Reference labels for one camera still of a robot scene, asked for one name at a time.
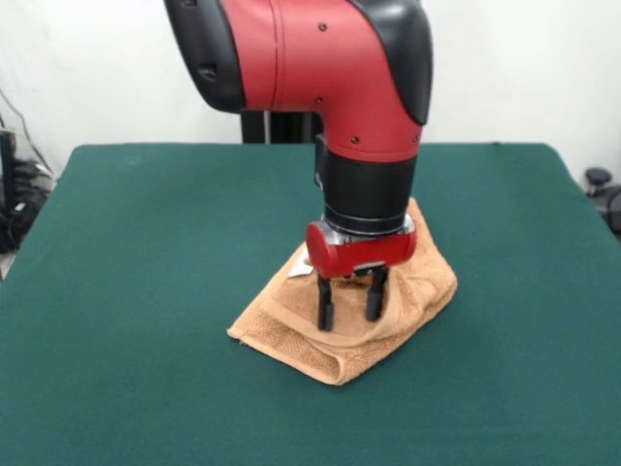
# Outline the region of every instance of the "black object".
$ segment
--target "black object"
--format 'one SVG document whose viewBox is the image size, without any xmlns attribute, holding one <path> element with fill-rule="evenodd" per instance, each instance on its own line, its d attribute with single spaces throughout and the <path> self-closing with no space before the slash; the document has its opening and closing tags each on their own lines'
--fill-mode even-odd
<svg viewBox="0 0 621 466">
<path fill-rule="evenodd" d="M 404 225 L 417 157 L 371 163 L 340 157 L 315 143 L 315 182 L 325 198 L 325 220 L 356 236 L 385 236 Z"/>
<path fill-rule="evenodd" d="M 606 186 L 612 181 L 612 175 L 603 168 L 590 168 L 585 175 L 591 202 L 610 230 L 621 234 L 621 184 Z"/>
<path fill-rule="evenodd" d="M 373 273 L 373 281 L 367 293 L 367 308 L 365 317 L 369 322 L 375 322 L 381 317 L 381 308 L 384 299 L 384 285 L 388 279 L 388 269 L 384 267 L 357 271 L 356 276 L 360 277 Z M 317 318 L 317 328 L 330 332 L 334 326 L 335 307 L 332 302 L 332 286 L 328 279 L 317 276 L 319 287 L 319 313 Z"/>
<path fill-rule="evenodd" d="M 219 0 L 165 0 L 180 53 L 205 101 L 222 112 L 245 106 L 233 34 Z"/>
<path fill-rule="evenodd" d="M 0 130 L 4 202 L 0 206 L 0 253 L 19 249 L 49 191 L 37 183 L 49 178 L 32 161 L 16 159 L 16 137 Z"/>
<path fill-rule="evenodd" d="M 332 287 L 330 280 L 317 276 L 319 286 L 319 314 L 317 328 L 330 332 L 334 324 L 334 303 L 332 302 Z"/>
<path fill-rule="evenodd" d="M 375 322 L 381 316 L 381 305 L 384 298 L 384 284 L 388 279 L 388 269 L 380 268 L 373 273 L 371 289 L 367 294 L 367 320 Z"/>
<path fill-rule="evenodd" d="M 375 29 L 408 114 L 427 123 L 433 80 L 431 27 L 418 0 L 349 0 Z"/>
<path fill-rule="evenodd" d="M 0 130 L 0 155 L 2 158 L 2 183 L 4 187 L 4 209 L 11 210 L 16 202 L 13 186 L 13 165 L 16 154 L 16 135 Z"/>
</svg>

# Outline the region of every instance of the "green table surface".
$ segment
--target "green table surface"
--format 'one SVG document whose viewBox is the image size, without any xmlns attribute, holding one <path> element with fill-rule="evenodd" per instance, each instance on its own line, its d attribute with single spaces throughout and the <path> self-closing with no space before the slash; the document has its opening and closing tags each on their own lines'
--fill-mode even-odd
<svg viewBox="0 0 621 466">
<path fill-rule="evenodd" d="M 308 146 L 75 151 L 0 288 L 0 465 L 621 464 L 621 248 L 544 145 L 428 145 L 452 303 L 343 387 L 225 334 Z"/>
</svg>

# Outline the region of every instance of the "folded towel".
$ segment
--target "folded towel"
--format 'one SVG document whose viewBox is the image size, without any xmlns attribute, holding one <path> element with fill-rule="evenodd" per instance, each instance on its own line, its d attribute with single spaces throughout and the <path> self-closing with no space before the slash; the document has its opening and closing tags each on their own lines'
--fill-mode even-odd
<svg viewBox="0 0 621 466">
<path fill-rule="evenodd" d="M 227 333 L 320 382 L 341 385 L 358 377 L 436 316 L 457 289 L 413 199 L 409 215 L 416 225 L 416 251 L 390 269 L 378 321 L 365 319 L 370 279 L 338 279 L 332 280 L 333 330 L 318 330 L 316 273 L 289 277 L 306 252 L 302 245 Z"/>
</svg>

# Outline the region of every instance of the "white wall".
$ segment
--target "white wall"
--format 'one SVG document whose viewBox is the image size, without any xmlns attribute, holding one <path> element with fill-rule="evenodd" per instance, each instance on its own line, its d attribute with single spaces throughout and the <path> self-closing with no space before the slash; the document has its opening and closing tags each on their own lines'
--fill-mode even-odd
<svg viewBox="0 0 621 466">
<path fill-rule="evenodd" d="M 621 2 L 423 3 L 426 141 L 546 142 L 577 179 L 590 165 L 621 178 Z M 191 84 L 161 0 L 0 0 L 0 17 L 0 85 L 54 168 L 82 143 L 240 141 Z"/>
</svg>

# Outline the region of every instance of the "green tablecloth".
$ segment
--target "green tablecloth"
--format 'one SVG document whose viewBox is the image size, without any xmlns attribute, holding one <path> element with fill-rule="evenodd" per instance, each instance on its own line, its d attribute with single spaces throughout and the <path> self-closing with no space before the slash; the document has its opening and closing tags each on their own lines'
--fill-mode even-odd
<svg viewBox="0 0 621 466">
<path fill-rule="evenodd" d="M 541 145 L 424 147 L 460 286 L 344 387 L 225 329 L 321 211 L 311 147 L 84 147 L 0 288 L 0 464 L 621 464 L 621 248 Z"/>
</svg>

